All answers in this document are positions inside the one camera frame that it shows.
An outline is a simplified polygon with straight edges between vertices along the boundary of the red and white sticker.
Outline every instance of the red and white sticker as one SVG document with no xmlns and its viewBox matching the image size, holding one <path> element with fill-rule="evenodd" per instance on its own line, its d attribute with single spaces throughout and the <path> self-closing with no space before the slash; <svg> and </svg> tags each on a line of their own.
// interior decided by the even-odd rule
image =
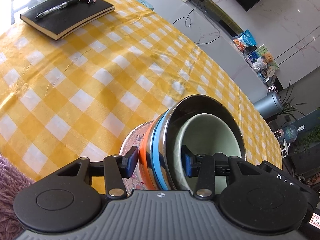
<svg viewBox="0 0 320 240">
<path fill-rule="evenodd" d="M 311 224 L 311 225 L 315 226 L 316 228 L 320 229 L 320 216 L 315 214 L 315 213 L 313 213 L 309 224 Z"/>
</svg>

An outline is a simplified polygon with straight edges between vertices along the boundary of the power cord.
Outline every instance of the power cord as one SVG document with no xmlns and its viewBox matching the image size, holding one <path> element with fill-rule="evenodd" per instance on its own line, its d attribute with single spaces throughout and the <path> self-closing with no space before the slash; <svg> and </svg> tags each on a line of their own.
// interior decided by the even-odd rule
<svg viewBox="0 0 320 240">
<path fill-rule="evenodd" d="M 189 12 L 188 16 L 186 16 L 186 17 L 181 17 L 181 18 L 175 20 L 175 21 L 173 22 L 172 26 L 174 26 L 174 24 L 175 24 L 177 21 L 179 21 L 179 20 L 181 20 L 181 19 L 186 19 L 186 20 L 184 21 L 184 25 L 185 25 L 187 28 L 190 27 L 191 24 L 192 24 L 192 20 L 191 20 L 191 18 L 189 17 L 189 15 L 199 6 L 199 2 L 200 2 L 200 0 L 198 1 L 196 7 L 194 7 L 194 8 Z M 213 41 L 210 41 L 210 42 L 206 42 L 206 43 L 194 42 L 194 43 L 195 43 L 195 44 L 199 44 L 199 45 L 210 44 L 210 43 L 214 42 L 216 39 L 218 39 L 218 38 L 221 36 L 221 32 L 220 32 L 220 31 L 213 25 L 213 23 L 206 17 L 206 15 L 205 15 L 205 13 L 204 13 L 204 11 L 203 11 L 203 9 L 202 9 L 202 3 L 200 4 L 200 7 L 201 7 L 201 11 L 202 11 L 205 19 L 212 25 L 212 27 L 214 27 L 214 28 L 219 32 L 219 36 L 218 36 L 217 38 L 215 38 Z"/>
</svg>

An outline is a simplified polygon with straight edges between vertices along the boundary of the notebook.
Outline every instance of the notebook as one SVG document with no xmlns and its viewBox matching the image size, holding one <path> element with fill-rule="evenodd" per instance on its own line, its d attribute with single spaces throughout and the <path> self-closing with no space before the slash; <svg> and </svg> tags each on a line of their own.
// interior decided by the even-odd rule
<svg viewBox="0 0 320 240">
<path fill-rule="evenodd" d="M 20 18 L 52 39 L 58 40 L 115 9 L 112 4 L 104 0 L 96 0 L 96 3 L 90 4 L 87 0 L 81 0 L 77 4 L 69 5 L 43 18 L 36 19 L 39 13 L 66 1 L 70 0 L 45 1 L 21 14 Z"/>
</svg>

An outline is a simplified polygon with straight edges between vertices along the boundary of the tablecloth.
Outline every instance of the tablecloth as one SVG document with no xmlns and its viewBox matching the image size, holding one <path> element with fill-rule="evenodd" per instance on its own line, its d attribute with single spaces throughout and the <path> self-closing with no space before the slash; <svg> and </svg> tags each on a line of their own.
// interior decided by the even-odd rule
<svg viewBox="0 0 320 240">
<path fill-rule="evenodd" d="M 233 115 L 249 162 L 282 167 L 270 128 L 221 67 L 137 1 L 106 1 L 114 12 L 60 41 L 22 21 L 0 36 L 4 156 L 35 180 L 79 156 L 101 161 L 139 124 L 206 94 Z"/>
</svg>

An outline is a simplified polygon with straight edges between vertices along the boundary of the purple fluffy fabric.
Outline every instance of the purple fluffy fabric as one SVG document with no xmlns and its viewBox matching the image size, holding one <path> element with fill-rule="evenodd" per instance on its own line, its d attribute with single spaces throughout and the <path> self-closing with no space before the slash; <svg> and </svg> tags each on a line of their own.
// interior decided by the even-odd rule
<svg viewBox="0 0 320 240">
<path fill-rule="evenodd" d="M 13 200 L 32 183 L 0 154 L 0 240 L 12 240 L 23 230 L 13 212 Z"/>
</svg>

